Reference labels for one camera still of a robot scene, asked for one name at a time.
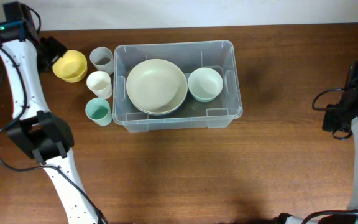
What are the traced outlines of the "yellow plastic bowl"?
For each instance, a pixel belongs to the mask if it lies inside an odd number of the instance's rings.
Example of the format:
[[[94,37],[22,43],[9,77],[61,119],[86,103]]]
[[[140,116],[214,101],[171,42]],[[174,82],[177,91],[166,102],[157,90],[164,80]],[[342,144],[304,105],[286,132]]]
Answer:
[[[88,72],[86,57],[77,50],[67,50],[52,66],[53,73],[68,83],[81,81]]]

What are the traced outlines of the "grey plastic cup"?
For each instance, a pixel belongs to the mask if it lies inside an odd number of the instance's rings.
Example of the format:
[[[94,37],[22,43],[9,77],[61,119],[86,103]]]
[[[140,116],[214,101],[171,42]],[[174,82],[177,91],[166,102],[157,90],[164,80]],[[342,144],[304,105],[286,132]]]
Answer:
[[[90,53],[89,59],[97,70],[106,72],[108,75],[114,73],[114,55],[109,48],[95,48]]]

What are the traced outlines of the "cream plastic cup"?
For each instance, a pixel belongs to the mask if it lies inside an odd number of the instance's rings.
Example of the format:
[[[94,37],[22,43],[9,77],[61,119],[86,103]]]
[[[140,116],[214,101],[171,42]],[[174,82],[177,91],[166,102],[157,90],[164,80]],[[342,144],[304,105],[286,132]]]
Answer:
[[[91,73],[86,79],[86,86],[98,97],[108,99],[112,96],[111,77],[103,71]]]

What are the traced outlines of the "mint green plastic cup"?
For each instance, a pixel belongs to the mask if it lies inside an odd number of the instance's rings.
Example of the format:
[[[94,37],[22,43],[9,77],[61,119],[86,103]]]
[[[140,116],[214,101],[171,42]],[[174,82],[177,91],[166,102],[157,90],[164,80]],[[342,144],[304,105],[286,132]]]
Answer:
[[[107,126],[112,121],[109,103],[103,98],[93,98],[85,106],[87,117],[100,126]]]

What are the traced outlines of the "beige plastic plate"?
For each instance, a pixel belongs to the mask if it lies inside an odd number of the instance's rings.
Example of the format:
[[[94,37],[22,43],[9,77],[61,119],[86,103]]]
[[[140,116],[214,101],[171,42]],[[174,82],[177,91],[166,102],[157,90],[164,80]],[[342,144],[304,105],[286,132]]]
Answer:
[[[180,109],[182,107],[183,103],[180,103],[178,105],[174,104],[173,106],[170,106],[168,104],[166,105],[160,105],[160,106],[155,106],[152,105],[151,107],[147,107],[147,108],[143,108],[140,107],[139,105],[135,105],[133,103],[133,106],[138,109],[139,111],[152,115],[152,116],[165,116],[171,113],[174,113],[176,110]]]
[[[173,106],[184,102],[188,84],[184,73],[174,63],[150,59],[130,71],[126,91],[131,103],[143,108]]]

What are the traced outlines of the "mint green plastic bowl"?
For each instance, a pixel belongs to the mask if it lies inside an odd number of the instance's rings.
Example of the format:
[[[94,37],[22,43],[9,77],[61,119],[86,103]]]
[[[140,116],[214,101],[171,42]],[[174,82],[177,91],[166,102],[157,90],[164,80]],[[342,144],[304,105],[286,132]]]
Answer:
[[[207,103],[207,102],[210,102],[210,101],[213,101],[215,98],[217,98],[218,96],[217,95],[213,95],[212,97],[209,97],[209,98],[202,98],[200,96],[197,96],[197,95],[192,95],[193,98],[199,102],[202,102],[202,103]]]

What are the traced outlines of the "white plastic bowl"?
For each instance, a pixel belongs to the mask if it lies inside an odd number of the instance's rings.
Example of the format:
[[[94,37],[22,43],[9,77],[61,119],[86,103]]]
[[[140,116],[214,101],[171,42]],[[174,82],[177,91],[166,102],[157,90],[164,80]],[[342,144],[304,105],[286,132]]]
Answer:
[[[212,68],[198,68],[189,76],[188,89],[202,98],[218,96],[223,89],[223,78]]]

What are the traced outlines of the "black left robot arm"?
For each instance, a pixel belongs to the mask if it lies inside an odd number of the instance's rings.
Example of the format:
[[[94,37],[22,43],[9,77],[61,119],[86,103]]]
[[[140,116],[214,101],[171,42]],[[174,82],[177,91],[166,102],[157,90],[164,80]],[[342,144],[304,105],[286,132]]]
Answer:
[[[0,62],[12,93],[12,121],[0,129],[50,177],[70,223],[107,223],[102,211],[87,196],[76,170],[74,139],[69,125],[53,114],[42,91],[43,69],[67,60],[68,49],[54,37],[39,37],[35,11],[19,1],[3,5],[6,20],[0,22]],[[25,168],[10,166],[25,172]]]

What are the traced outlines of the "clear plastic storage bin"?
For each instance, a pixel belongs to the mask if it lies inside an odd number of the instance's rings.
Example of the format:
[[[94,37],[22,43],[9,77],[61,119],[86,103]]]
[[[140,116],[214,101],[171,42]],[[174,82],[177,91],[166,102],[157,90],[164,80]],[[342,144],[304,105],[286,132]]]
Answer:
[[[223,78],[223,89],[212,101],[202,103],[189,93],[174,112],[152,116],[138,110],[126,92],[130,71],[149,59],[168,60],[186,77],[201,67],[212,68]],[[169,44],[120,45],[114,50],[112,119],[131,133],[161,129],[225,128],[243,114],[234,45],[228,40]]]

